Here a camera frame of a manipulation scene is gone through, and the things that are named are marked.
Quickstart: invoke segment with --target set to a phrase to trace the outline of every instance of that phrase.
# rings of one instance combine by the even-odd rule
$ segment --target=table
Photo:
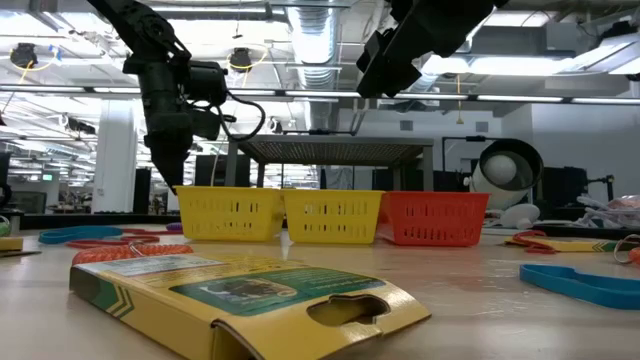
[[[236,183],[238,149],[258,163],[258,187],[266,164],[383,166],[393,169],[393,188],[402,190],[402,165],[422,155],[423,189],[433,190],[433,140],[330,135],[256,135],[229,142],[225,186]]]
[[[28,237],[26,248],[37,247]],[[640,277],[610,254],[527,254],[484,237],[474,248],[403,248],[283,244],[192,244],[196,251],[266,255],[372,274],[407,290],[433,313],[383,339],[331,359],[638,359],[640,311],[599,307],[521,282],[522,263],[557,263],[583,271]],[[166,236],[165,243],[184,243]],[[68,290],[75,250],[0,260],[3,360],[180,359]]]

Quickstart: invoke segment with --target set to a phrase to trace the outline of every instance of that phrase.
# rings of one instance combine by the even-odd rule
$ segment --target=yellow basket
[[[193,240],[269,241],[282,231],[276,189],[176,186],[184,236]]]
[[[373,242],[383,191],[283,192],[292,241],[340,244]]]

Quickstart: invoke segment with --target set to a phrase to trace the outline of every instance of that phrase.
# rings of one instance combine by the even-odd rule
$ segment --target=box label
[[[219,264],[224,263],[194,255],[166,255],[81,264],[76,266],[94,274],[98,274],[102,271],[112,271],[122,276],[137,276]]]
[[[170,290],[233,315],[252,316],[326,295],[384,284],[343,271],[301,268],[207,280]]]

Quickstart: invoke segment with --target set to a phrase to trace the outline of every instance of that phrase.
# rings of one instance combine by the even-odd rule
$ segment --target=cardboard box
[[[318,359],[430,316],[384,280],[243,255],[76,265],[70,287],[194,360]]]

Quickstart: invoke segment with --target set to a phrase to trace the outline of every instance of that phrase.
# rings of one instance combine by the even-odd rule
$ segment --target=plastic basket
[[[382,196],[377,236],[398,245],[473,246],[489,194],[393,191]]]
[[[276,189],[177,186],[184,236],[193,240],[268,241],[282,231]]]
[[[283,192],[292,241],[340,244],[373,242],[382,191]]]

